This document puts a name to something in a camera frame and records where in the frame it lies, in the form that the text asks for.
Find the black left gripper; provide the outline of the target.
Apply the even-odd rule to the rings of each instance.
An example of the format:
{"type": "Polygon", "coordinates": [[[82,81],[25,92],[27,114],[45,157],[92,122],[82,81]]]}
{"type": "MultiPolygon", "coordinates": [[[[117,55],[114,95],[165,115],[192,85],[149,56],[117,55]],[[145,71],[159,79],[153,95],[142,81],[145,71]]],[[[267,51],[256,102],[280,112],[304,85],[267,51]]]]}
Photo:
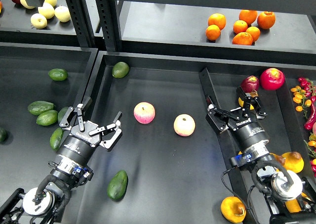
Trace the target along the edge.
{"type": "Polygon", "coordinates": [[[110,152],[122,137],[121,111],[117,113],[113,122],[107,126],[98,127],[97,124],[91,121],[87,121],[84,124],[84,113],[91,103],[91,97],[86,97],[75,108],[72,106],[68,107],[59,123],[61,129],[71,130],[71,132],[62,142],[56,154],[69,158],[78,164],[87,164],[97,146],[101,146],[110,152]],[[79,124],[72,127],[70,122],[75,115],[79,124]],[[104,136],[111,133],[113,133],[111,138],[103,140],[104,136]]]}

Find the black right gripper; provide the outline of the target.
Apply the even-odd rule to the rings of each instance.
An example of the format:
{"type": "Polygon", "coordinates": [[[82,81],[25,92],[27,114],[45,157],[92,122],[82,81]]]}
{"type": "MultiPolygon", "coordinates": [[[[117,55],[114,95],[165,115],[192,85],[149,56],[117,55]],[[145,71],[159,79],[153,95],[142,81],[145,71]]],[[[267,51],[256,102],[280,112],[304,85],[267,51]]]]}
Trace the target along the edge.
{"type": "Polygon", "coordinates": [[[245,92],[241,86],[237,87],[236,92],[243,101],[243,105],[229,111],[218,107],[208,95],[206,97],[208,104],[206,120],[216,133],[230,130],[242,152],[256,144],[266,145],[270,141],[269,135],[258,121],[250,118],[251,112],[259,120],[267,116],[258,92],[256,90],[245,92]]]}

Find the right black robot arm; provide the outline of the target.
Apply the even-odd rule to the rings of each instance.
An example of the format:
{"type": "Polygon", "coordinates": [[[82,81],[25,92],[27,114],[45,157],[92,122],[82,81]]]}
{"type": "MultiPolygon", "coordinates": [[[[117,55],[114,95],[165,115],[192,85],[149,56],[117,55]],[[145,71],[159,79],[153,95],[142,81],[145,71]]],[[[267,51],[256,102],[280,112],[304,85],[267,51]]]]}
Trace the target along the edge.
{"type": "Polygon", "coordinates": [[[265,198],[271,224],[314,224],[315,185],[285,168],[266,148],[270,138],[259,121],[267,114],[257,92],[237,87],[236,93],[243,105],[229,111],[217,105],[213,92],[205,95],[208,123],[218,133],[230,131],[240,149],[230,158],[231,168],[250,172],[253,187],[265,198]]]}

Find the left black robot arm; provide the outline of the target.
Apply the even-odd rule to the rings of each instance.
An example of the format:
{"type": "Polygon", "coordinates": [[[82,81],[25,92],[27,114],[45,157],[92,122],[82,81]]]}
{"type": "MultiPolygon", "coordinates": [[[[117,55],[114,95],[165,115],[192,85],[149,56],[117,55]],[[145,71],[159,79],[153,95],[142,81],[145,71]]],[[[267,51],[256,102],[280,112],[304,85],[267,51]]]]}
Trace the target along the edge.
{"type": "Polygon", "coordinates": [[[56,160],[49,162],[52,168],[42,182],[25,192],[18,188],[0,208],[2,224],[17,224],[23,214],[37,218],[42,224],[52,224],[63,212],[72,196],[72,189],[85,185],[94,175],[88,166],[98,146],[111,151],[122,136],[122,112],[118,112],[113,122],[99,126],[85,120],[84,113],[92,100],[88,98],[76,107],[69,107],[59,126],[69,134],[57,150],[56,160]]]}

